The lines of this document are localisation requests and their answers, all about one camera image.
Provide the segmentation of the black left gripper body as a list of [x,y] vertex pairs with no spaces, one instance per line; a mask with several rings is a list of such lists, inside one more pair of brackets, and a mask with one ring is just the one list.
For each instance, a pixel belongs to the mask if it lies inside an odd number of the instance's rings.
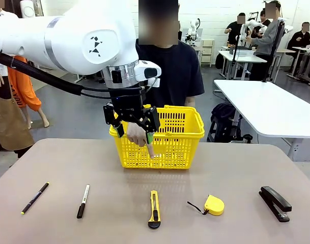
[[144,87],[110,88],[109,94],[115,113],[121,120],[135,120],[143,109]]

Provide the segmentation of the person's right hand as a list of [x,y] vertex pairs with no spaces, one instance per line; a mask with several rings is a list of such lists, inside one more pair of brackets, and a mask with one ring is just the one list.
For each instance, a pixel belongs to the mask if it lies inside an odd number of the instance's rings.
[[154,158],[153,145],[147,142],[146,132],[143,128],[135,123],[128,123],[127,125],[127,138],[131,143],[138,145],[139,147],[147,147],[149,156]]

